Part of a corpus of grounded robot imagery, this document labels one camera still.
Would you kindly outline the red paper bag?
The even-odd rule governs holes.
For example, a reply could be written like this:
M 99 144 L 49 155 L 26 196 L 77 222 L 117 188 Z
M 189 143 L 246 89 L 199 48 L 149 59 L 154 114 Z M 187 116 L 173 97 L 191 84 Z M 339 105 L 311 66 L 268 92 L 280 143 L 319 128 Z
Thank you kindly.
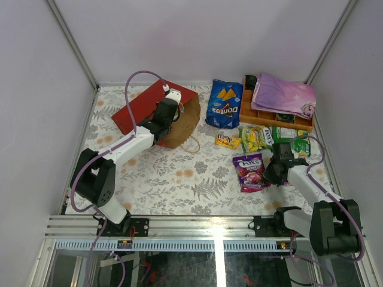
M 133 100 L 125 87 L 125 107 L 112 119 L 124 134 L 111 148 L 133 154 L 153 145 L 174 149 L 194 132 L 200 120 L 195 91 L 166 80 L 157 80 Z

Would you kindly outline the green snack bag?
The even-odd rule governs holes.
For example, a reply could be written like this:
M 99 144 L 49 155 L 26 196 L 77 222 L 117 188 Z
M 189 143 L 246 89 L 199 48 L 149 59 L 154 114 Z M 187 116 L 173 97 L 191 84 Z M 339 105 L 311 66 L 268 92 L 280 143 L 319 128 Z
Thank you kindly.
M 311 143 L 309 138 L 301 137 L 307 135 L 308 132 L 306 130 L 289 129 L 277 126 L 272 128 L 273 141 L 275 143 L 289 142 L 293 152 L 299 157 L 311 156 Z

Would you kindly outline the green Fox's candy bag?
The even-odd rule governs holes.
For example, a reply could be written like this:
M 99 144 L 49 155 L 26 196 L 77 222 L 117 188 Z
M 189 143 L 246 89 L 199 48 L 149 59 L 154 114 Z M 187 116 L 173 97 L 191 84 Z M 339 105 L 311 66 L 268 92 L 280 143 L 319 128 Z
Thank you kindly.
M 274 141 L 269 126 L 239 127 L 238 131 L 244 153 L 257 152 L 263 149 L 272 150 Z

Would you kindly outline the small yellow snack packet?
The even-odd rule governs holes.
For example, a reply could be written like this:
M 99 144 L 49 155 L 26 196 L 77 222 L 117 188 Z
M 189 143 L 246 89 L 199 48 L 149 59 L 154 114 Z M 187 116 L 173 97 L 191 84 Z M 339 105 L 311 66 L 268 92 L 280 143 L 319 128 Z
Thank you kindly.
M 218 134 L 215 137 L 215 144 L 219 146 L 223 146 L 225 148 L 237 149 L 240 146 L 242 140 L 241 138 L 233 138 L 230 136 L 225 136 L 222 134 Z

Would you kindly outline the blue Doritos chip bag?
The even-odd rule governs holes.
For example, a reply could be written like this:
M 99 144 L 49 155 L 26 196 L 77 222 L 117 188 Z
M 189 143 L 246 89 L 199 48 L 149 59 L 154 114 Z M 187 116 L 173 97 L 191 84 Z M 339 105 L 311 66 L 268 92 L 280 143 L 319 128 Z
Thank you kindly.
M 238 127 L 242 92 L 240 83 L 213 80 L 205 122 L 219 129 Z

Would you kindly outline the purple Fox's candy bag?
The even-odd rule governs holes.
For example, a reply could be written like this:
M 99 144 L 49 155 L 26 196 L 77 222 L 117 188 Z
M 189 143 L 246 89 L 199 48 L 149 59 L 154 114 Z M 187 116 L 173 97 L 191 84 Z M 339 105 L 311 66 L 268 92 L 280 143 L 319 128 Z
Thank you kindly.
M 291 185 L 291 183 L 289 183 L 288 181 L 282 181 L 282 184 L 281 186 L 284 186 L 284 187 L 289 187 Z

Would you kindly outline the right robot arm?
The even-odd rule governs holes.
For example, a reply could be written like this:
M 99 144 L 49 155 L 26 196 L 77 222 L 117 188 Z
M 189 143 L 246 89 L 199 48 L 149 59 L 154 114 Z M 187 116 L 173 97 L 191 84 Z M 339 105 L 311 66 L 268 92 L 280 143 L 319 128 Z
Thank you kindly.
M 280 236 L 295 231 L 309 239 L 319 256 L 358 253 L 364 255 L 359 206 L 326 190 L 310 174 L 311 165 L 295 158 L 288 142 L 275 143 L 273 156 L 263 173 L 271 184 L 289 183 L 300 191 L 312 213 L 297 206 L 279 207 L 273 216 L 273 230 Z

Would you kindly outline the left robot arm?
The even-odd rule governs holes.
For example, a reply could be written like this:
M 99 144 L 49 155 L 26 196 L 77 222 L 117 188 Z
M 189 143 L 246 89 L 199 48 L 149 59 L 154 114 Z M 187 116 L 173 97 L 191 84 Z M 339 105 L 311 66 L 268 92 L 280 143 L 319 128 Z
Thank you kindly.
M 156 104 L 152 117 L 136 125 L 126 136 L 101 150 L 89 148 L 81 152 L 71 181 L 71 204 L 77 212 L 74 194 L 91 202 L 102 217 L 109 220 L 110 229 L 118 236 L 126 235 L 131 228 L 128 211 L 118 202 L 115 192 L 116 173 L 125 162 L 151 148 L 171 131 L 171 125 L 178 116 L 181 102 L 179 93 L 170 92 Z

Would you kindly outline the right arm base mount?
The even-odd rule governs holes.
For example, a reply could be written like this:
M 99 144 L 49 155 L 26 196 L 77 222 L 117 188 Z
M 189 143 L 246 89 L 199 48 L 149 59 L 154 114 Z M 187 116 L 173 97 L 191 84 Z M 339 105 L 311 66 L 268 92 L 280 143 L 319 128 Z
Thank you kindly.
M 275 213 L 273 216 L 254 216 L 248 229 L 255 232 L 256 237 L 280 238 L 291 237 L 294 233 L 309 237 L 311 218 L 290 210 L 286 213 Z

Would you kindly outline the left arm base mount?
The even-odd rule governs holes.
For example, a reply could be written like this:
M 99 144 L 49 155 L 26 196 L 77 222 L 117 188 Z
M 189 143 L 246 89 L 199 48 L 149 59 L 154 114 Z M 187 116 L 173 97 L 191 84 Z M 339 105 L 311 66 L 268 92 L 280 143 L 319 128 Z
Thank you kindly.
M 104 219 L 98 219 L 99 225 L 96 233 L 104 237 L 130 237 L 133 239 L 136 237 L 147 237 L 150 227 L 150 220 L 148 218 L 128 218 L 119 224 L 108 220 L 106 227 L 101 232 L 104 222 Z

